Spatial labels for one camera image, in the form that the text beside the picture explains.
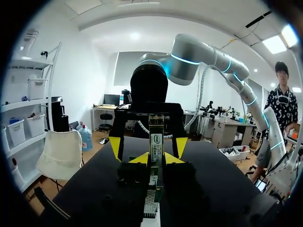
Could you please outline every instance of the white shelf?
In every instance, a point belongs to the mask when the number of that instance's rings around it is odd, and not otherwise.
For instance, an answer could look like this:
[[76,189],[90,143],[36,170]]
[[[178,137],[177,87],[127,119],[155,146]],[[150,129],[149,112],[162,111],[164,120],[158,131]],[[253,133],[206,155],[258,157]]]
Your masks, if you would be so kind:
[[24,184],[20,188],[21,192],[24,192],[35,180],[37,180],[42,174],[34,169],[31,173],[29,173],[25,178],[23,178]]
[[43,104],[43,103],[47,103],[47,102],[48,102],[48,99],[44,98],[44,99],[35,99],[35,100],[31,100],[31,101],[11,103],[11,104],[1,106],[1,113],[6,112],[8,110],[21,108],[24,106]]
[[39,135],[39,136],[36,136],[36,137],[30,138],[28,140],[25,140],[23,143],[21,143],[18,146],[15,146],[14,148],[12,148],[9,151],[9,153],[7,154],[7,158],[10,158],[12,155],[16,154],[18,151],[28,147],[29,145],[31,145],[33,143],[38,142],[39,140],[44,139],[45,137],[46,137],[46,132]]
[[29,69],[29,70],[42,70],[53,63],[44,59],[34,59],[29,57],[13,58],[9,67],[12,69]]

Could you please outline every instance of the orange object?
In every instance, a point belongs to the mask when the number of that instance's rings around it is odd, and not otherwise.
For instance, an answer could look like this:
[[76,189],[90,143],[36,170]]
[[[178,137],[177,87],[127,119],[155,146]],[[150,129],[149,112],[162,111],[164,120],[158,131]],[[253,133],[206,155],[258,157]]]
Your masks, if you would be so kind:
[[297,138],[298,138],[298,133],[293,132],[293,138],[294,138],[294,139],[297,139]]

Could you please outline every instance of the patterned shirt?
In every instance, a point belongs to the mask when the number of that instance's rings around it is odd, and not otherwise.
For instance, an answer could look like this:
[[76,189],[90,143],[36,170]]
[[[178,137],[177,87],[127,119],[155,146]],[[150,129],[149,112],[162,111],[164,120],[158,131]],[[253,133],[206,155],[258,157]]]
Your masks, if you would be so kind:
[[[286,97],[289,96],[288,104],[283,104],[278,101],[278,96],[284,95]],[[267,98],[267,102],[265,105],[267,107],[271,106],[273,108],[276,119],[278,121],[280,130],[283,135],[284,129],[291,124],[292,122],[298,122],[298,103],[295,95],[288,89],[285,94],[283,94],[280,86],[278,86],[275,90],[272,90]]]

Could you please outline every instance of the man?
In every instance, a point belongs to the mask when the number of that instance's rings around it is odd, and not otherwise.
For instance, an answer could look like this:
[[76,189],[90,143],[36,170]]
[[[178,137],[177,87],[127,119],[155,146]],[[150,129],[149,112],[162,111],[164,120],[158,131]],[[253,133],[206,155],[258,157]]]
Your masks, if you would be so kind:
[[[272,90],[267,98],[265,109],[273,108],[282,135],[288,135],[289,131],[295,127],[298,122],[298,103],[295,95],[289,90],[287,82],[289,79],[288,68],[284,62],[278,61],[275,66],[276,76],[279,80],[279,85]],[[263,169],[267,168],[270,161],[271,152],[268,142],[268,132],[263,139],[263,143],[259,150],[256,165],[258,166],[252,175],[251,181],[255,182],[261,176]]]

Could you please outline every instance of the white chair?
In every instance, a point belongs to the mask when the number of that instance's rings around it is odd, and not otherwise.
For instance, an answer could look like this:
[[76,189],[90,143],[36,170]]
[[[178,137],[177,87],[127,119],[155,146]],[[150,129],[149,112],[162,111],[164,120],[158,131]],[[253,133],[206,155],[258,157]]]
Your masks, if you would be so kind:
[[81,168],[81,161],[82,139],[78,131],[48,131],[36,168],[55,182],[59,191],[57,180],[69,180]]

